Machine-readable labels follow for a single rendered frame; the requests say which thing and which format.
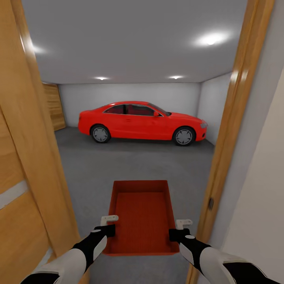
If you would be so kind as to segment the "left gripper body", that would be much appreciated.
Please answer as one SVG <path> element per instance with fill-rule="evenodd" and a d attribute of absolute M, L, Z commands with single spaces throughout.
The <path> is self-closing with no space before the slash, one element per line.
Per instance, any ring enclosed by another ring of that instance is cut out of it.
<path fill-rule="evenodd" d="M 115 231 L 115 224 L 108 225 L 108 226 L 97 226 L 94 229 L 100 229 L 103 228 L 107 232 L 107 237 L 114 237 L 116 235 Z"/>

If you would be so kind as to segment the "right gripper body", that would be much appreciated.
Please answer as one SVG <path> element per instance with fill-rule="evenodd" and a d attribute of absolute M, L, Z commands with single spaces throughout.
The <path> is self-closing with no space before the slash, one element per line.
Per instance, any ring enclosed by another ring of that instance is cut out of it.
<path fill-rule="evenodd" d="M 183 230 L 177 229 L 169 229 L 169 239 L 171 242 L 178 242 L 178 237 L 180 234 L 190 234 L 190 230 L 188 228 L 184 228 Z M 190 234 L 191 235 L 191 234 Z"/>

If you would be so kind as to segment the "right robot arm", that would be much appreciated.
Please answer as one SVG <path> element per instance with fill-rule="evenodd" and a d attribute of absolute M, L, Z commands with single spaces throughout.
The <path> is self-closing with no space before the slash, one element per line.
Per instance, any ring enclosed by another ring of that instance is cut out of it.
<path fill-rule="evenodd" d="M 178 242 L 182 256 L 211 284 L 280 284 L 252 262 L 196 240 L 188 228 L 183 228 L 192 225 L 192 220 L 179 219 L 176 224 L 176 229 L 169 229 L 170 241 Z"/>

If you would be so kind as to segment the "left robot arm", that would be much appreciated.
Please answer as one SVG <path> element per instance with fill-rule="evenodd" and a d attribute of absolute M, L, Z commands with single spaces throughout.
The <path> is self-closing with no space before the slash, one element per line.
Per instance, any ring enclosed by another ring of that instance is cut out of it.
<path fill-rule="evenodd" d="M 103 216 L 101 226 L 95 227 L 81 242 L 59 258 L 45 264 L 24 278 L 19 284 L 78 284 L 85 271 L 103 252 L 108 237 L 116 235 L 117 215 Z"/>

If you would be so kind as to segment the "storage box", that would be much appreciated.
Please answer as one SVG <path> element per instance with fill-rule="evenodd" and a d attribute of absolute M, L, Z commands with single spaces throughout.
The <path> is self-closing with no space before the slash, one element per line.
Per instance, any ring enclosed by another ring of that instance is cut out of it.
<path fill-rule="evenodd" d="M 109 216 L 117 215 L 116 235 L 107 238 L 108 256 L 159 256 L 179 253 L 169 229 L 176 229 L 167 180 L 114 181 Z"/>

